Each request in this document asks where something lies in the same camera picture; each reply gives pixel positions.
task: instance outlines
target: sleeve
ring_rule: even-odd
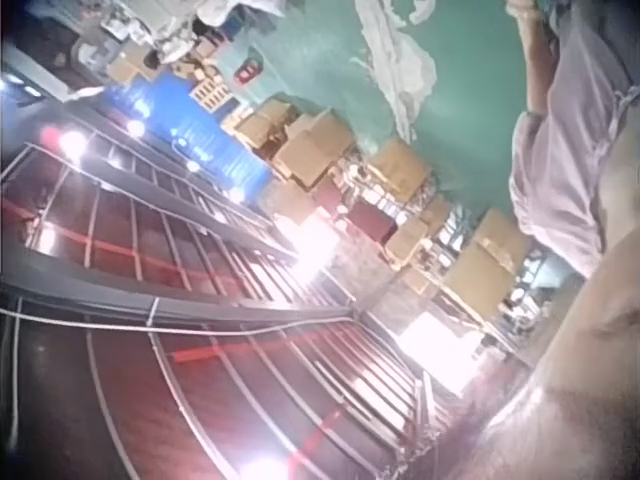
[[[524,112],[518,117],[513,132],[509,193],[520,230],[527,235],[533,235],[528,201],[532,188],[533,145],[543,120],[538,114]]]

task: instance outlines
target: floor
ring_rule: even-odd
[[[511,210],[511,131],[524,107],[524,69],[503,0],[290,4],[272,31],[242,34],[220,52],[227,75],[251,48],[264,57],[263,74],[237,93],[262,101],[283,92],[330,106],[367,152],[398,132],[435,166],[451,198],[476,213]]]

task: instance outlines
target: shirt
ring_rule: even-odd
[[[640,90],[579,9],[559,25],[548,113],[520,115],[509,190],[520,229],[589,277],[602,256],[593,213],[620,119]]]

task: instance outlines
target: clothing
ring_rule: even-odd
[[[523,113],[513,137],[509,188],[521,230],[585,277],[605,247],[598,182],[624,113],[640,95],[634,86],[640,84],[640,35],[633,28],[610,33],[619,11],[611,2],[585,0],[557,19],[560,58],[548,113]],[[629,47],[621,52],[620,43]]]

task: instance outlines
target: wire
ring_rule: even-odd
[[[85,322],[72,322],[68,320],[56,320],[53,318],[40,317],[37,315],[27,315],[25,313],[14,312],[0,308],[0,313],[14,317],[19,320],[29,320],[32,322],[43,323],[46,325],[56,325],[59,327],[72,327],[72,328],[87,328],[93,330],[113,330],[122,332],[145,332],[145,333],[167,333],[176,335],[194,335],[194,336],[207,336],[207,337],[245,337],[247,335],[257,335],[261,333],[270,333],[284,330],[287,328],[299,327],[303,325],[327,325],[332,323],[358,323],[347,317],[343,318],[331,318],[326,320],[301,320],[297,322],[285,323],[283,325],[275,325],[271,327],[257,328],[253,330],[241,330],[241,331],[214,331],[214,330],[188,330],[182,328],[162,328],[162,327],[147,327],[137,325],[113,325],[106,323],[85,323]]]

